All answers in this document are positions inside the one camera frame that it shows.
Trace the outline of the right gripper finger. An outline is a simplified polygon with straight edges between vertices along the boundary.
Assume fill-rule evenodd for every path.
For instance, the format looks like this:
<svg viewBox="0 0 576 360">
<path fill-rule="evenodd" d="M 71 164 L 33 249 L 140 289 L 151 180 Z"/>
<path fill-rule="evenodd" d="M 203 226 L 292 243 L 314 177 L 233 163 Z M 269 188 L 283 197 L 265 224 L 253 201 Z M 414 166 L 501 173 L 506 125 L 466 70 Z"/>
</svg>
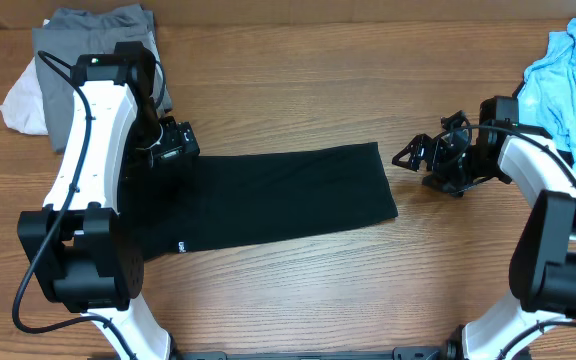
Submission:
<svg viewBox="0 0 576 360">
<path fill-rule="evenodd" d="M 453 115 L 442 117 L 440 119 L 440 124 L 444 131 L 456 130 L 457 132 L 468 133 L 468 130 L 466 129 L 468 118 L 462 110 L 455 112 Z"/>
<path fill-rule="evenodd" d="M 407 170 L 418 171 L 430 148 L 431 138 L 426 134 L 416 135 L 392 158 L 392 164 Z"/>
</svg>

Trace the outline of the black t-shirt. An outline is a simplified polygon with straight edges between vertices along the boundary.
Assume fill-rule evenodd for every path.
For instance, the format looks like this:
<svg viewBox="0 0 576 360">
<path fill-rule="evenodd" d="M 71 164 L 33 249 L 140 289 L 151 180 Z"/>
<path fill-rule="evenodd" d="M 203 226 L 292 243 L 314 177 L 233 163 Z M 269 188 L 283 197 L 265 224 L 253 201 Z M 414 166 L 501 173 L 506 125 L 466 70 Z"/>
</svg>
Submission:
<svg viewBox="0 0 576 360">
<path fill-rule="evenodd" d="M 125 181 L 120 220 L 150 260 L 354 230 L 397 217 L 375 142 L 179 159 Z"/>
</svg>

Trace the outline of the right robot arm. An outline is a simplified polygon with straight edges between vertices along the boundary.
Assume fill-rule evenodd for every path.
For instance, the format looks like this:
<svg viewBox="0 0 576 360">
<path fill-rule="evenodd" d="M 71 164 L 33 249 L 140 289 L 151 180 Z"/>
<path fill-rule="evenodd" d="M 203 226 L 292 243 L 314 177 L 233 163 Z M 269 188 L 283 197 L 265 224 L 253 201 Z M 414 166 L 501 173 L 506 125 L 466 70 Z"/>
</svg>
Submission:
<svg viewBox="0 0 576 360">
<path fill-rule="evenodd" d="M 514 183 L 531 213 L 509 265 L 508 292 L 425 356 L 527 359 L 541 335 L 576 328 L 576 174 L 544 128 L 520 123 L 515 97 L 483 101 L 478 124 L 457 112 L 441 126 L 434 137 L 415 136 L 393 164 L 426 167 L 423 185 L 453 197 L 492 179 Z"/>
</svg>

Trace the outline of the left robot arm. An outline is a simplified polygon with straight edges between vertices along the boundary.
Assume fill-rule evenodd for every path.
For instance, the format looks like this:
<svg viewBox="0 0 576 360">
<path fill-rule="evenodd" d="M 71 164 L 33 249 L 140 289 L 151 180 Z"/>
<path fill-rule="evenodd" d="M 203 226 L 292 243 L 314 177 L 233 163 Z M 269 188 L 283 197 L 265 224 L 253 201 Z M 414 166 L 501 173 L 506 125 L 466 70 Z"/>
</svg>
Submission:
<svg viewBox="0 0 576 360">
<path fill-rule="evenodd" d="M 38 57 L 73 89 L 74 110 L 57 177 L 41 210 L 21 212 L 17 235 L 29 260 L 13 324 L 27 334 L 92 322 L 120 359 L 178 359 L 174 338 L 142 293 L 143 252 L 119 218 L 119 184 L 132 171 L 190 164 L 199 145 L 188 123 L 157 113 L 161 64 L 141 42 L 70 65 Z"/>
</svg>

